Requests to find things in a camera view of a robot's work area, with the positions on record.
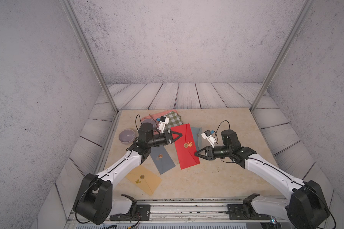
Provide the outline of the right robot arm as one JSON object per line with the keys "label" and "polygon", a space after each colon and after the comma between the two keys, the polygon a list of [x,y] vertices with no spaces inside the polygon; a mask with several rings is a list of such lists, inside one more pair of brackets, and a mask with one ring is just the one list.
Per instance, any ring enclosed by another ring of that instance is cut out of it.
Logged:
{"label": "right robot arm", "polygon": [[243,147],[236,132],[231,129],[221,133],[223,145],[216,145],[214,131],[207,130],[202,138],[210,143],[195,153],[205,160],[229,158],[275,187],[285,198],[270,198],[252,194],[243,200],[242,213],[251,219],[268,215],[289,221],[297,229],[316,229],[332,216],[321,186],[313,180],[296,178],[266,161],[249,147]]}

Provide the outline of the light blue envelope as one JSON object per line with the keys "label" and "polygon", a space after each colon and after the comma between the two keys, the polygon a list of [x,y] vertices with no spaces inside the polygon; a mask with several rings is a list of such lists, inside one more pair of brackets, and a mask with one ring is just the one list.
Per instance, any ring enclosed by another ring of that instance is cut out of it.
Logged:
{"label": "light blue envelope", "polygon": [[202,128],[191,127],[191,131],[193,134],[194,143],[196,145],[196,150],[199,151],[202,147]]}

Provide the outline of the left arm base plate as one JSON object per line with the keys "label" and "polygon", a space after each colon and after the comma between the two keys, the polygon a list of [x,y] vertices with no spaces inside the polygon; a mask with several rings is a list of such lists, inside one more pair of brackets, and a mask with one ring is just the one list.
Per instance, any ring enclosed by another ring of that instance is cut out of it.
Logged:
{"label": "left arm base plate", "polygon": [[113,199],[110,221],[148,221],[150,212],[151,205],[140,204],[135,198],[122,194],[120,197]]}

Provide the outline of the red envelope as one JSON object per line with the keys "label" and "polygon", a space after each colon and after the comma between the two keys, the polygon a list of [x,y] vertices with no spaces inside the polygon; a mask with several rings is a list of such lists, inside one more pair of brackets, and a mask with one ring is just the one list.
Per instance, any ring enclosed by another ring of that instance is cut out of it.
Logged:
{"label": "red envelope", "polygon": [[200,164],[199,158],[195,156],[197,149],[190,124],[172,127],[171,130],[182,134],[174,143],[180,169],[186,169]]}

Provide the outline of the grey envelope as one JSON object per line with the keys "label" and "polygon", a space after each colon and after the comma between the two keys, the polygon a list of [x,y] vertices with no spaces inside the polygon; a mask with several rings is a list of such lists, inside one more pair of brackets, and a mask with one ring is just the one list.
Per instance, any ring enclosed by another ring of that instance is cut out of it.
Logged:
{"label": "grey envelope", "polygon": [[175,167],[175,163],[164,146],[152,147],[150,156],[160,175]]}

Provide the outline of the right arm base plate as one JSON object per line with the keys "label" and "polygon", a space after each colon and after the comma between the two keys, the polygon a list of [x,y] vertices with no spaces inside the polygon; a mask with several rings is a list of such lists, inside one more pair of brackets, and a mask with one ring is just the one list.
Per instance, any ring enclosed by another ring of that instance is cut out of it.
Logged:
{"label": "right arm base plate", "polygon": [[268,215],[258,214],[252,207],[252,201],[260,194],[254,193],[243,200],[242,204],[228,204],[226,214],[230,220],[270,220]]}

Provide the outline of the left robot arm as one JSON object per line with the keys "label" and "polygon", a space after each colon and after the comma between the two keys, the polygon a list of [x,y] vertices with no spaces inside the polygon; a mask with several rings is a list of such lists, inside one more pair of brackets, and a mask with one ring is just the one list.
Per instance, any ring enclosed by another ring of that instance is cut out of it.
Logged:
{"label": "left robot arm", "polygon": [[96,175],[89,173],[83,178],[73,205],[76,216],[100,225],[110,216],[126,215],[132,218],[137,215],[136,199],[128,195],[115,198],[113,190],[127,174],[148,158],[152,147],[173,144],[183,136],[172,130],[157,135],[155,131],[152,124],[141,124],[138,136],[121,159],[104,171]]}

